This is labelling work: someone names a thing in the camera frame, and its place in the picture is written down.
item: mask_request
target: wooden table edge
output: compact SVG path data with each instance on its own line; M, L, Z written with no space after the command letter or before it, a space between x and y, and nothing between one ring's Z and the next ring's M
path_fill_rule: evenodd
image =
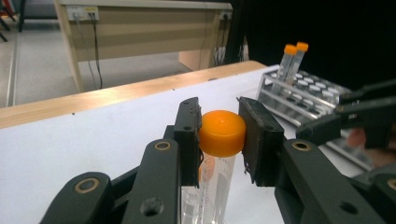
M58 117L105 105L112 105L147 95L183 88L206 82L214 78L236 76L262 69L265 65L253 61L233 63L171 77L136 82L99 91L88 91L74 95L15 105L0 109L0 128L27 122Z

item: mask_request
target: orange cap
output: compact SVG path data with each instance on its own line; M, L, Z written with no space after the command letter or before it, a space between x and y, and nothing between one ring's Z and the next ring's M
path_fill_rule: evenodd
M286 45L285 49L283 50L287 54L296 54L297 48L294 45Z
M308 44L307 43L297 42L297 46L296 47L297 47L297 50L305 51L305 52L308 51Z
M214 110L202 116L200 148L215 157L231 157L245 144L246 125L237 114Z

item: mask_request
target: floor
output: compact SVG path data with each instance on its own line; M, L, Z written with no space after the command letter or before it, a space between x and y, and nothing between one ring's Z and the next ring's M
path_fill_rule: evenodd
M29 20L18 32L17 23L0 31L8 42L0 42L0 107L28 104L78 93L67 61L66 48L57 21ZM80 63L84 88L99 88L96 63ZM190 72L178 61L178 53L100 60L103 88L157 77Z

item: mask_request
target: robotic arm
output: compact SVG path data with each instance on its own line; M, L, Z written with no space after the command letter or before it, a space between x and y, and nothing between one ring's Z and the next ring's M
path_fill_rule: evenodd
M396 221L396 166L385 172L390 174L370 174L373 181L349 179L312 142L286 140L262 103L238 101L247 125L246 171L258 187L276 188L285 223ZM114 180L101 173L74 177L41 223L180 223L181 186L199 187L200 126L198 98L183 101L175 125L147 145L139 167Z

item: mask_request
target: centrifuge tube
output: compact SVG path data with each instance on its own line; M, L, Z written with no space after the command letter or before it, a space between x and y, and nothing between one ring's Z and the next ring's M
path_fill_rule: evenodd
M304 42L298 42L296 45L297 52L295 53L293 60L290 64L289 71L286 71L286 83L292 85L294 81L294 77L300 68L301 61L305 53L308 51L308 44Z
M199 131L204 160L200 167L198 224L223 224L235 155L245 142L244 120L233 112L215 110L202 116Z
M285 81L286 74L290 69L291 62L293 61L294 55L297 52L297 48L294 45L286 45L282 61L280 61L279 69L277 70L277 79L279 81Z

